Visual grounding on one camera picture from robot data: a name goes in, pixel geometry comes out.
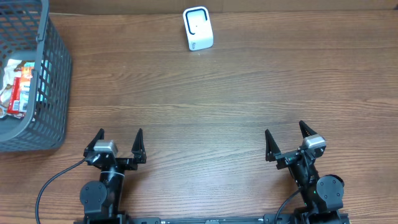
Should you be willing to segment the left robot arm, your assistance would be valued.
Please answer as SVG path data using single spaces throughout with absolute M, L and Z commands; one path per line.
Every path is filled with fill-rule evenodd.
M 80 191 L 84 208 L 83 223 L 129 223 L 126 212 L 119 210 L 126 171 L 135 171 L 147 160 L 143 130 L 138 130 L 132 145 L 132 157 L 118 157 L 113 140 L 105 140 L 100 129 L 84 150 L 84 161 L 100 170 L 99 180 L 87 182 Z

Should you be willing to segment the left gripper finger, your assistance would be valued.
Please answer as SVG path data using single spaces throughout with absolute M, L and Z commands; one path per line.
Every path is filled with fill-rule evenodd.
M 104 129 L 101 128 L 101 129 L 97 132 L 96 136 L 95 136 L 95 137 L 91 140 L 91 142 L 87 145 L 87 147 L 86 147 L 86 152 L 93 151 L 93 150 L 94 150 L 95 144 L 96 144 L 99 140 L 103 140 L 103 139 L 104 139 Z
M 143 130 L 140 128 L 136 134 L 134 144 L 132 145 L 131 152 L 135 159 L 145 159 L 146 151 L 144 147 Z

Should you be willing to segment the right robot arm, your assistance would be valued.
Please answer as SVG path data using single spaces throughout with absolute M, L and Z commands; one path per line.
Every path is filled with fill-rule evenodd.
M 341 214 L 345 183 L 335 174 L 319 176 L 315 161 L 326 149 L 326 140 L 304 121 L 299 122 L 302 144 L 294 151 L 283 153 L 271 132 L 265 130 L 266 161 L 276 162 L 276 168 L 288 168 L 298 189 L 289 196 L 271 218 L 273 223 L 349 223 L 347 214 Z M 301 195 L 303 207 L 283 217 L 285 206 Z

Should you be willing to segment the teal wet wipes pack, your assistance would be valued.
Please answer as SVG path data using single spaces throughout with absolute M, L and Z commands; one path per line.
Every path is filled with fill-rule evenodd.
M 48 60 L 42 60 L 42 68 L 40 69 L 39 79 L 37 81 L 37 96 L 36 100 L 38 103 L 45 104 L 48 102 L 50 96 L 50 83 L 52 77 L 50 72 L 52 71 L 52 64 Z

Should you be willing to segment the orange small box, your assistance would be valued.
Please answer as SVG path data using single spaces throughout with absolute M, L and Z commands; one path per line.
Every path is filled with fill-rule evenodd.
M 34 67 L 22 67 L 21 68 L 21 82 L 29 82 L 33 77 L 32 71 Z

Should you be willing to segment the beige snack bag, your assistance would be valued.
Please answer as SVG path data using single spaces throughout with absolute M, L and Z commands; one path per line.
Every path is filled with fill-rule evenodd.
M 2 89 L 1 89 L 1 118 L 12 116 L 18 119 L 24 117 L 24 113 L 21 114 L 9 114 L 7 108 L 9 106 L 12 88 L 15 77 L 21 77 L 21 68 L 23 62 L 21 60 L 9 59 L 7 65 L 4 67 L 4 75 L 2 78 Z

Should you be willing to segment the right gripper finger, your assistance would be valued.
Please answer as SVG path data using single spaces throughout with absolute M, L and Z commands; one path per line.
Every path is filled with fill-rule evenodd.
M 275 161 L 276 157 L 280 155 L 280 149 L 275 142 L 271 132 L 266 129 L 265 130 L 265 138 L 266 138 L 266 161 Z
M 317 132 L 310 128 L 303 120 L 299 121 L 299 127 L 304 139 L 317 134 Z

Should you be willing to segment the red snack bar packet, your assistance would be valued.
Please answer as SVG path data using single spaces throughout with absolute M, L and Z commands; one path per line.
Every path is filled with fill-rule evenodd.
M 31 75 L 15 77 L 9 106 L 7 108 L 7 112 L 9 114 L 21 114 L 27 112 L 31 78 Z

